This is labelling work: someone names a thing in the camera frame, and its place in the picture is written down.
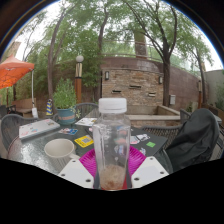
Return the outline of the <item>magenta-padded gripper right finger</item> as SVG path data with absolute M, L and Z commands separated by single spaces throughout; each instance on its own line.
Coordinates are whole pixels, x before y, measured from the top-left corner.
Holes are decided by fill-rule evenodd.
M 146 157 L 136 148 L 130 147 L 126 176 L 128 189 L 141 188 L 168 175 L 154 156 Z

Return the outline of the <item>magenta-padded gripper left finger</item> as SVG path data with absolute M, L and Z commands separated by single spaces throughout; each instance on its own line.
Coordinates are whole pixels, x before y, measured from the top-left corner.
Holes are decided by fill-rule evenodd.
M 98 189 L 95 151 L 91 149 L 79 160 L 71 159 L 58 176 L 84 188 Z

